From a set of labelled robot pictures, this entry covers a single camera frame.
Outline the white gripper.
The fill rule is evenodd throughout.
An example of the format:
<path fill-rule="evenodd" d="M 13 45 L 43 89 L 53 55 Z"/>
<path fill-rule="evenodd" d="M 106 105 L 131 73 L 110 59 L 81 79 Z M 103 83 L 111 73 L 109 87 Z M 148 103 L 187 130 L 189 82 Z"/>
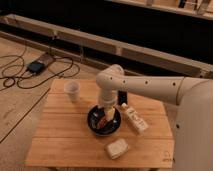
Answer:
<path fill-rule="evenodd" d="M 101 89 L 98 95 L 98 107 L 110 108 L 105 111 L 106 120 L 111 121 L 114 119 L 115 108 L 113 107 L 117 103 L 117 92 L 112 90 Z"/>

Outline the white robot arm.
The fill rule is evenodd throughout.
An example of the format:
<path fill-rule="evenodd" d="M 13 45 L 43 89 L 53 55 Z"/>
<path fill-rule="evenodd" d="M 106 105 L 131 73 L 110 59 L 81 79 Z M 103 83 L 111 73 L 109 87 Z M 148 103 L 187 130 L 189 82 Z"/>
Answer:
<path fill-rule="evenodd" d="M 120 65 L 111 65 L 96 83 L 101 106 L 114 102 L 114 90 L 177 105 L 173 171 L 213 171 L 213 79 L 126 76 Z"/>

